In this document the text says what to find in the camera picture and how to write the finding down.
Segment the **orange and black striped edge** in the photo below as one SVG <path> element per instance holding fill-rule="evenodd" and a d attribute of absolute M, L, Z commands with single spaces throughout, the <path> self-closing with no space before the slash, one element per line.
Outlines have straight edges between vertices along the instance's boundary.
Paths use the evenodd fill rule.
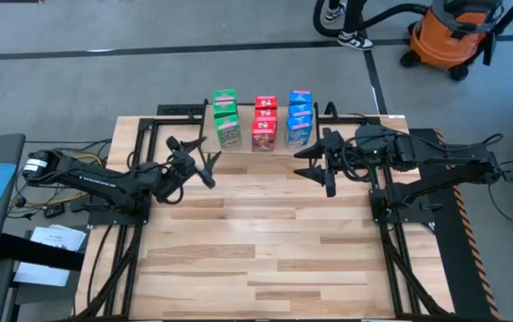
<path fill-rule="evenodd" d="M 435 134 L 437 135 L 437 139 L 439 142 L 444 143 L 442 133 L 435 129 Z M 458 186 L 453 187 L 453 194 L 455 195 L 455 200 L 457 201 L 458 211 L 461 215 L 461 221 L 465 226 L 465 234 L 467 235 L 467 241 L 469 242 L 469 246 L 471 247 L 471 253 L 475 258 L 475 265 L 477 266 L 477 274 L 479 278 L 481 278 L 483 283 L 483 290 L 485 293 L 485 298 L 489 303 L 491 314 L 494 318 L 500 319 L 499 310 L 497 309 L 497 304 L 495 303 L 495 299 L 492 296 L 491 286 L 489 285 L 489 281 L 487 280 L 487 274 L 485 273 L 485 268 L 483 266 L 483 262 L 481 261 L 481 256 L 479 254 L 479 249 L 477 248 L 477 243 L 475 241 L 475 236 L 473 235 L 473 229 L 471 229 L 471 224 L 469 222 L 469 216 L 467 211 L 465 210 L 465 203 L 463 202 L 463 196 L 461 195 L 461 191 Z"/>

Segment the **floor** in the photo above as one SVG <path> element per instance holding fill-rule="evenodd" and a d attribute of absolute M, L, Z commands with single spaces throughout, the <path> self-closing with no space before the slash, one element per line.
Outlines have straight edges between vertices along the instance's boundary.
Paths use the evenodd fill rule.
<path fill-rule="evenodd" d="M 101 140 L 112 136 L 118 115 L 154 114 L 157 104 L 201 102 L 213 89 L 235 88 L 239 101 L 273 93 L 281 102 L 290 89 L 311 89 L 321 105 L 333 101 L 341 113 L 404 114 L 411 127 L 441 129 L 449 142 L 477 142 L 501 132 L 506 138 L 492 150 L 501 161 L 513 160 L 513 24 L 498 43 L 492 66 L 477 64 L 456 83 L 434 68 L 399 65 L 406 46 L 394 39 L 407 36 L 415 15 L 404 13 L 370 28 L 376 48 L 364 55 L 315 32 L 314 2 L 0 4 L 0 54 L 11 54 L 0 55 L 0 134 Z M 401 2 L 368 2 L 364 16 Z M 136 50 L 117 55 L 106 49 Z M 46 54 L 16 55 L 23 53 Z M 377 77 L 367 68 L 372 60 Z M 52 147 L 28 144 L 24 151 Z M 500 313 L 513 320 L 513 224 L 496 212 L 486 187 L 461 189 Z M 513 183 L 500 182 L 492 190 L 513 216 Z M 47 193 L 31 189 L 26 196 L 43 199 Z M 8 220 L 4 230 L 22 235 L 36 225 L 84 225 L 86 219 L 36 216 Z M 71 298 L 47 298 L 52 301 L 24 305 L 19 320 L 63 318 L 70 312 Z"/>

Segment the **cereal box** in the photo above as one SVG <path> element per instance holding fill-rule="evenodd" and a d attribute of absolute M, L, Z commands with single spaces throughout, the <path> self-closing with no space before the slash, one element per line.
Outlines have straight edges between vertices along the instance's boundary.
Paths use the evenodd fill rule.
<path fill-rule="evenodd" d="M 312 104 L 312 92 L 309 90 L 291 90 L 289 102 L 290 105 L 299 103 Z"/>
<path fill-rule="evenodd" d="M 255 121 L 278 123 L 278 114 L 274 109 L 255 109 Z"/>
<path fill-rule="evenodd" d="M 223 101 L 237 101 L 237 92 L 234 89 L 218 89 L 213 92 L 213 103 Z"/>
<path fill-rule="evenodd" d="M 289 117 L 286 120 L 286 136 L 284 138 L 287 148 L 295 148 L 308 144 L 312 131 L 310 116 Z"/>
<path fill-rule="evenodd" d="M 312 105 L 310 103 L 303 104 L 294 104 L 289 106 L 289 116 L 290 117 L 300 117 L 308 115 L 312 118 L 314 112 L 312 110 Z"/>
<path fill-rule="evenodd" d="M 237 113 L 237 103 L 235 101 L 223 101 L 213 103 L 213 115 L 215 120 L 224 116 Z"/>
<path fill-rule="evenodd" d="M 240 144 L 240 127 L 239 117 L 237 115 L 229 115 L 214 120 L 217 129 L 217 136 L 221 141 L 221 147 L 227 148 L 236 144 Z"/>
<path fill-rule="evenodd" d="M 250 136 L 253 152 L 272 151 L 276 140 L 276 124 L 254 121 Z"/>
<path fill-rule="evenodd" d="M 276 96 L 257 96 L 255 97 L 255 108 L 276 109 L 278 99 Z"/>

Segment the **sneaker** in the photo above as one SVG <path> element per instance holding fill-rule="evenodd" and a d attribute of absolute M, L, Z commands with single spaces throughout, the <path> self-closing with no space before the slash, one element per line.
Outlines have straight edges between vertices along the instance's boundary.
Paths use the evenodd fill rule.
<path fill-rule="evenodd" d="M 360 35 L 359 32 L 354 31 L 351 36 L 344 36 L 344 32 L 338 35 L 338 43 L 345 47 L 354 48 L 357 50 L 370 50 L 374 48 L 374 43 L 370 39 Z"/>
<path fill-rule="evenodd" d="M 326 10 L 326 13 L 324 14 L 324 22 L 328 24 L 334 23 L 336 21 L 336 18 L 340 17 L 343 14 L 346 14 L 346 5 L 339 4 L 338 9 Z"/>

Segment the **white paper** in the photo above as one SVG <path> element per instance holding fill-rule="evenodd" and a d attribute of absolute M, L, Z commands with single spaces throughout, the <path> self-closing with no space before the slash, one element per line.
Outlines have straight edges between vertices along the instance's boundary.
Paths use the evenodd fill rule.
<path fill-rule="evenodd" d="M 86 234 L 84 232 L 62 225 L 50 225 L 50 227 L 36 227 L 30 240 L 48 246 L 77 251 L 85 238 Z M 65 269 L 20 263 L 14 276 L 14 282 L 65 286 L 69 275 L 70 271 Z"/>

